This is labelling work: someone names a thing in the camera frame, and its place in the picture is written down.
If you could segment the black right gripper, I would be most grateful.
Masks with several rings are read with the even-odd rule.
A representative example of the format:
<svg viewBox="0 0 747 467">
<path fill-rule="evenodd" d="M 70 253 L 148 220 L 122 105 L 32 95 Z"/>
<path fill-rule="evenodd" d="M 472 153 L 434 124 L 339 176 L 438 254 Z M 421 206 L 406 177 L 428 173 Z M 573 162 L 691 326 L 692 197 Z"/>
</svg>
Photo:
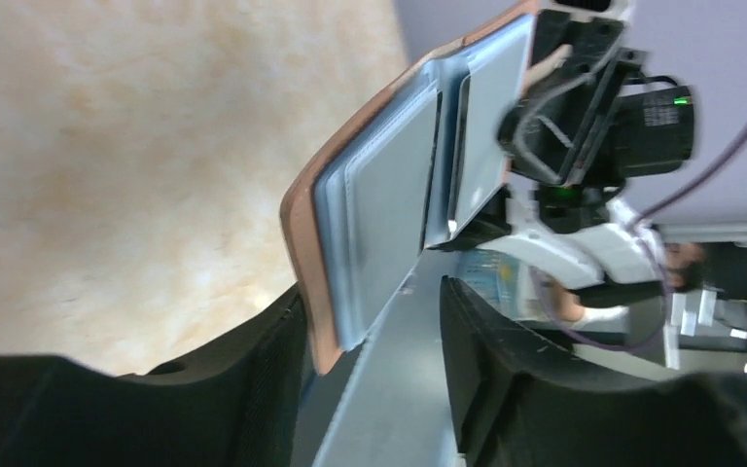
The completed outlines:
<svg viewBox="0 0 747 467">
<path fill-rule="evenodd" d="M 499 144 L 512 172 L 543 185 L 579 185 L 594 164 L 627 80 L 646 52 L 624 44 L 625 21 L 543 10 L 533 57 L 547 69 L 506 114 Z"/>
</svg>

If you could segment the brown leather card holder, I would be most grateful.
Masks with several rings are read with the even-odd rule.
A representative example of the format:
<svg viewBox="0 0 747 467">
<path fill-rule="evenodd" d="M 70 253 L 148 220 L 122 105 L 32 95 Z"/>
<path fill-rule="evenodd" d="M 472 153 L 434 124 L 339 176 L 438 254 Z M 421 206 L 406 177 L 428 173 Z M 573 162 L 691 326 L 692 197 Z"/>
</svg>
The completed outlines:
<svg viewBox="0 0 747 467">
<path fill-rule="evenodd" d="M 503 183 L 495 133 L 520 97 L 538 11 L 520 1 L 420 58 L 284 195 L 281 228 L 319 374 L 364 339 L 422 250 L 449 240 Z"/>
</svg>

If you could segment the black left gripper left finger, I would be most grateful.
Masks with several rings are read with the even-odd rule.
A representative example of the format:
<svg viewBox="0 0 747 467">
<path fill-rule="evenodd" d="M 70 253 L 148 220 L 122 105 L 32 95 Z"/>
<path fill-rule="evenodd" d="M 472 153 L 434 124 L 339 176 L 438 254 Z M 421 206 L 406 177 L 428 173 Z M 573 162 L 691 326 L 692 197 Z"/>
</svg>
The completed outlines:
<svg viewBox="0 0 747 467">
<path fill-rule="evenodd" d="M 0 466 L 286 466 L 306 319 L 291 288 L 143 376 L 0 357 Z"/>
</svg>

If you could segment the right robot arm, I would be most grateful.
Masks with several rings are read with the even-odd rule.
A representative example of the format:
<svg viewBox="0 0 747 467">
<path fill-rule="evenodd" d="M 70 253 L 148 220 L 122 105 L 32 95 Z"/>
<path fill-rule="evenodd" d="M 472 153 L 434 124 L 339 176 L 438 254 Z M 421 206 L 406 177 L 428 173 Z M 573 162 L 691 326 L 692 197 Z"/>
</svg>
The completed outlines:
<svg viewBox="0 0 747 467">
<path fill-rule="evenodd" d="M 453 240 L 502 252 L 551 275 L 583 305 L 628 305 L 660 296 L 663 249 L 622 198 L 635 177 L 679 169 L 692 155 L 690 87 L 643 71 L 643 51 L 623 45 L 625 23 L 544 10 L 533 62 L 544 77 L 499 125 L 512 170 L 531 198 L 503 188 Z"/>
</svg>

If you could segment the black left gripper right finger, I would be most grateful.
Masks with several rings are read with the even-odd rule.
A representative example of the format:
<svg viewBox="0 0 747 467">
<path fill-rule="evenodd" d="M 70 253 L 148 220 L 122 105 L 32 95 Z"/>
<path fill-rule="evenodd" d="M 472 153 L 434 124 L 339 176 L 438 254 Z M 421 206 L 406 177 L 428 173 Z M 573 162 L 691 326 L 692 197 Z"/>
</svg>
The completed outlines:
<svg viewBox="0 0 747 467">
<path fill-rule="evenodd" d="M 747 466 L 747 374 L 666 381 L 575 356 L 444 277 L 457 449 L 470 466 Z"/>
</svg>

